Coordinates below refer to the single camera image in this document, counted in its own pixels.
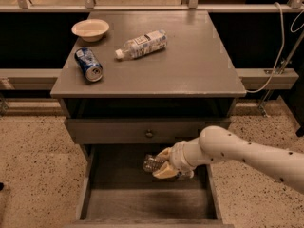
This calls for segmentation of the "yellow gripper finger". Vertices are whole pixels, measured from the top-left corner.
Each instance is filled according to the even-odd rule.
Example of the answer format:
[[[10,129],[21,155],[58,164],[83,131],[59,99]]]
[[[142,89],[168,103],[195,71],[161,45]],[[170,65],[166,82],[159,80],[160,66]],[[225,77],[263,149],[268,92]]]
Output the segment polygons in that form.
[[[163,149],[163,151],[157,155],[157,159],[161,161],[168,161],[170,158],[170,152],[171,152],[170,147]]]
[[[154,171],[152,175],[157,179],[169,179],[178,174],[178,170],[175,169],[168,161],[166,161],[159,170]]]

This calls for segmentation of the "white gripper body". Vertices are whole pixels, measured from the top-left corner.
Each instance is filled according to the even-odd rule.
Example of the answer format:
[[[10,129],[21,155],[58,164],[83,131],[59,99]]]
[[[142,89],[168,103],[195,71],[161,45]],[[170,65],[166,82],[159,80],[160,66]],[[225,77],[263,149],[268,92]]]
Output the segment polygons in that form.
[[[170,150],[170,164],[180,172],[193,171],[197,165],[195,160],[198,152],[198,141],[177,142]]]

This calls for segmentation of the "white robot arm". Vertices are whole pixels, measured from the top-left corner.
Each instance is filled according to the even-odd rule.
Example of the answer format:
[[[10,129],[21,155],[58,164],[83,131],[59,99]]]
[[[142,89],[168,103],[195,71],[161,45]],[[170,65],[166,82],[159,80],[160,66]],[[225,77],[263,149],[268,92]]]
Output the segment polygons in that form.
[[[164,149],[157,160],[163,161],[152,171],[158,179],[193,173],[201,165],[233,160],[304,193],[303,153],[247,142],[219,126],[208,126],[194,140],[177,142]]]

